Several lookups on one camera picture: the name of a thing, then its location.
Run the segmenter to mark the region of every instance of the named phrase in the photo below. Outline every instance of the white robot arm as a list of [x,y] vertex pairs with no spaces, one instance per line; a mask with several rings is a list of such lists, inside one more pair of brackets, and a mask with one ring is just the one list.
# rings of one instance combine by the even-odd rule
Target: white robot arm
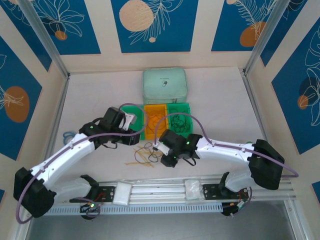
[[[129,129],[130,124],[135,120],[134,114],[127,114],[115,107],[110,107],[104,117],[86,123],[79,133],[53,156],[30,170],[24,167],[18,170],[14,179],[13,197],[19,201],[27,184],[33,179],[22,196],[21,204],[36,218],[44,215],[54,203],[62,203],[77,197],[93,198],[97,194],[99,185],[87,175],[58,185],[56,182],[71,166],[101,145],[109,148],[106,144],[111,142],[115,145],[113,148],[117,148],[117,144],[137,144],[140,134],[133,135],[136,132]],[[106,133],[131,136],[104,135],[90,138],[90,136]]]
[[[202,135],[190,134],[187,138],[166,130],[153,145],[163,152],[161,162],[175,167],[179,159],[224,159],[237,164],[240,170],[226,172],[221,179],[221,194],[237,193],[241,189],[259,185],[265,189],[277,190],[282,175],[284,158],[266,141],[258,139],[255,144],[238,144],[206,139]],[[256,155],[261,153],[278,161]]]
[[[54,203],[77,197],[94,200],[99,194],[97,190],[99,184],[88,175],[58,185],[56,182],[72,165],[101,145],[107,147],[105,144],[111,142],[117,148],[118,143],[137,144],[140,134],[134,136],[103,135],[90,138],[90,136],[105,133],[135,133],[129,129],[135,119],[133,114],[127,114],[111,107],[104,117],[86,123],[64,148],[49,159],[30,170],[21,168],[16,172],[14,198],[16,200],[21,198],[21,204],[36,218],[44,215]],[[195,159],[208,158],[224,159],[242,165],[241,170],[226,172],[223,175],[218,191],[224,197],[255,184],[270,190],[278,189],[283,167],[248,151],[258,151],[284,163],[284,159],[266,141],[258,140],[255,144],[236,144],[215,140],[210,140],[210,142],[202,135],[190,134],[184,138],[171,130],[166,130],[154,147],[163,152],[161,163],[167,167],[175,167],[179,159],[187,162],[189,162],[188,159],[192,159],[195,163]],[[29,185],[25,194],[22,194],[31,179],[34,181]]]

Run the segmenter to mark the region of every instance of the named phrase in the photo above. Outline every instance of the white table surface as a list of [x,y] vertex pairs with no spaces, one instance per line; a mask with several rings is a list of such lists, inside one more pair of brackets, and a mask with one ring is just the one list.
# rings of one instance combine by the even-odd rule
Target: white table surface
[[[186,69],[187,102],[191,114],[203,124],[208,136],[215,140],[246,143],[262,139],[256,116],[237,67]],[[73,74],[62,111],[55,152],[63,147],[63,133],[77,132],[85,123],[103,117],[109,107],[123,103],[142,104],[142,72],[106,72]],[[193,121],[193,133],[201,129]],[[180,160],[175,168],[160,162],[134,163],[137,146],[119,144],[118,148],[99,147],[69,169],[61,180],[88,174],[96,181],[179,178],[223,174],[232,166],[223,159],[199,159],[196,166]]]

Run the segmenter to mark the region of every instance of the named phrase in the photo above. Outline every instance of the purple cable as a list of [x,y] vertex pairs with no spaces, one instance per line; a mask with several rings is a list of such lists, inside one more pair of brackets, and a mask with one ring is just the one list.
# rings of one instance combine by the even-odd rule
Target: purple cable
[[74,144],[72,144],[71,146],[68,146],[67,148],[65,148],[64,150],[62,150],[61,152],[59,152],[56,156],[54,156],[50,161],[48,161],[44,166],[43,166],[43,170],[39,170],[34,176],[33,178],[31,178],[31,180],[27,183],[27,185],[25,186],[25,188],[23,189],[20,197],[19,197],[19,200],[18,200],[18,203],[16,205],[16,209],[15,209],[15,218],[16,218],[16,221],[19,223],[19,224],[25,224],[27,222],[29,222],[31,219],[32,219],[32,216],[29,217],[27,220],[21,220],[20,218],[20,207],[21,207],[21,204],[22,204],[22,201],[25,197],[25,194],[26,192],[28,191],[29,187],[31,186],[31,184],[37,179],[37,177],[43,173],[45,171],[46,168],[49,167],[49,165],[55,161],[57,158],[59,158],[61,155],[63,155],[66,151],[68,151],[69,149],[75,147],[76,145],[86,141],[86,140],[89,140],[89,139],[93,139],[93,138],[97,138],[97,137],[103,137],[103,136],[127,136],[127,137],[131,137],[131,136],[135,136],[135,135],[138,135],[140,133],[142,133],[145,128],[147,127],[148,125],[148,121],[149,121],[149,118],[148,118],[148,115],[146,113],[146,111],[140,107],[139,105],[137,104],[134,104],[134,103],[124,103],[122,104],[119,109],[121,109],[123,106],[127,106],[127,105],[130,105],[130,106],[136,106],[138,108],[141,109],[141,111],[143,112],[144,116],[145,116],[145,124],[143,126],[143,128],[140,130],[140,131],[137,131],[137,132],[134,132],[134,133],[112,133],[112,132],[108,132],[108,133],[100,133],[100,134],[96,134],[96,135],[92,135],[92,136],[88,136],[88,137],[85,137],[83,139],[80,139],[79,141],[76,141]]
[[[166,118],[170,117],[170,116],[173,116],[173,115],[185,115],[185,116],[188,116],[188,117],[191,117],[193,118],[200,126],[201,130],[202,130],[202,133],[203,133],[203,136],[204,138],[208,141],[208,143],[210,143],[212,145],[212,142],[211,140],[209,139],[208,135],[206,134],[206,131],[204,129],[204,126],[201,124],[201,122],[196,119],[194,116],[188,114],[188,113],[185,113],[185,112],[175,112],[175,113],[170,113],[166,116],[164,116],[163,118],[160,119],[160,121],[157,123],[156,127],[155,127],[155,132],[154,132],[154,144],[157,144],[157,132],[158,132],[158,128],[159,128],[159,125],[160,123],[165,120]],[[260,156],[260,157],[263,157],[265,159],[268,159],[269,161],[275,163],[275,164],[278,164],[279,166],[289,170],[291,173],[293,173],[293,175],[282,175],[281,177],[282,178],[297,178],[299,177],[299,174],[294,170],[292,169],[291,167],[289,167],[288,165],[286,164],[283,164],[275,159],[273,159],[272,157],[269,157],[263,153],[260,153],[260,152],[257,152],[257,151],[254,151],[254,150],[250,150],[250,149],[247,149],[245,147],[240,147],[240,146],[231,146],[231,145],[227,145],[227,144],[220,144],[220,143],[214,143],[214,145],[212,145],[213,147],[214,146],[217,146],[217,147],[221,147],[221,148],[227,148],[227,149],[236,149],[236,150],[239,150],[239,151],[244,151],[244,152],[249,152],[249,153],[252,153],[252,154],[255,154],[257,156]]]

